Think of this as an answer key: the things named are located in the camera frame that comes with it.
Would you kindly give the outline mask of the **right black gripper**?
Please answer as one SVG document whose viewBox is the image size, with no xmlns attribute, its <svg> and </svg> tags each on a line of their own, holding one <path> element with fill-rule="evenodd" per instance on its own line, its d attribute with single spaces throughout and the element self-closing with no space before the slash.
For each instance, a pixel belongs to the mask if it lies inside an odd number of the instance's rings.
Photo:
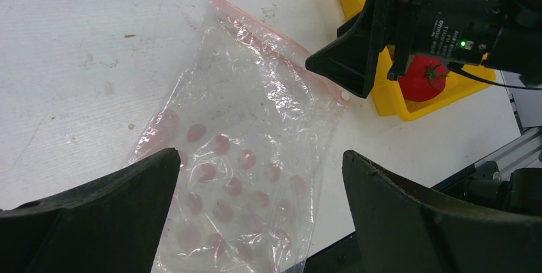
<svg viewBox="0 0 542 273">
<path fill-rule="evenodd" d="M 387 74 L 397 81 L 414 56 L 512 72 L 525 80 L 525 0 L 366 0 L 337 28 L 337 38 L 306 59 L 306 68 L 360 98 L 373 89 L 379 54 L 394 45 Z"/>
</svg>

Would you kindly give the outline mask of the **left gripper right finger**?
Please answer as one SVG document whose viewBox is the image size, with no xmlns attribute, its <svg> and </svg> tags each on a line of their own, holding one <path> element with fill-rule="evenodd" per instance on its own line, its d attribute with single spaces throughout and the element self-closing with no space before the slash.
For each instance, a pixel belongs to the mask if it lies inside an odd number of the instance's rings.
<svg viewBox="0 0 542 273">
<path fill-rule="evenodd" d="M 516 170 L 482 206 L 397 175 L 361 154 L 342 174 L 365 272 L 540 272 L 541 170 Z"/>
</svg>

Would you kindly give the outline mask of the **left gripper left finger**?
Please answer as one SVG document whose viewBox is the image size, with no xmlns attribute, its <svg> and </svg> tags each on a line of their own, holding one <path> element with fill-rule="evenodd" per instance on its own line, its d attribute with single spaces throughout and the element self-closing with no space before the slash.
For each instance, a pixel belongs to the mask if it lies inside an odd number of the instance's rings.
<svg viewBox="0 0 542 273">
<path fill-rule="evenodd" d="M 150 272 L 180 171 L 166 148 L 1 212 L 2 272 Z"/>
</svg>

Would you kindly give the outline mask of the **red tomato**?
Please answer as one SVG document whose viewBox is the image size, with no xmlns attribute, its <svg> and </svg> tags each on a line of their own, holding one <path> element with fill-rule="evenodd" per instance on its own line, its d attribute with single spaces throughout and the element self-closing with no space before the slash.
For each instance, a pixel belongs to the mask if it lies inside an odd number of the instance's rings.
<svg viewBox="0 0 542 273">
<path fill-rule="evenodd" d="M 437 58 L 414 56 L 406 75 L 399 78 L 403 98 L 411 102 L 425 102 L 445 90 L 448 69 Z"/>
</svg>

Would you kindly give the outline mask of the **yellow plastic tray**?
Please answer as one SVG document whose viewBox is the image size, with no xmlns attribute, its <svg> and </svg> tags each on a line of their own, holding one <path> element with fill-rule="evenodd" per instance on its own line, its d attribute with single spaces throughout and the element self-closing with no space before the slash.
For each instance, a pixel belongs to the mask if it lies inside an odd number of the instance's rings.
<svg viewBox="0 0 542 273">
<path fill-rule="evenodd" d="M 361 11 L 365 0 L 340 0 L 340 3 L 345 19 L 350 20 Z M 411 102 L 403 98 L 397 82 L 386 79 L 385 73 L 391 65 L 392 59 L 389 50 L 384 49 L 378 57 L 376 79 L 371 97 L 379 115 L 397 115 L 403 121 L 416 120 L 489 87 L 488 84 L 451 72 L 441 94 L 426 102 Z"/>
</svg>

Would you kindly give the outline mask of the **clear zip top bag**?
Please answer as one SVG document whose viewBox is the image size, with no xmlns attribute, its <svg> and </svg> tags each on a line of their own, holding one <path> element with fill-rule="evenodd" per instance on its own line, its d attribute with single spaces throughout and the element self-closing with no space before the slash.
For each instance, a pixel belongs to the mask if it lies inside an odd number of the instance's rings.
<svg viewBox="0 0 542 273">
<path fill-rule="evenodd" d="M 350 101 L 308 51 L 227 0 L 209 0 L 173 85 L 129 163 L 181 164 L 153 272 L 302 272 L 325 157 Z"/>
</svg>

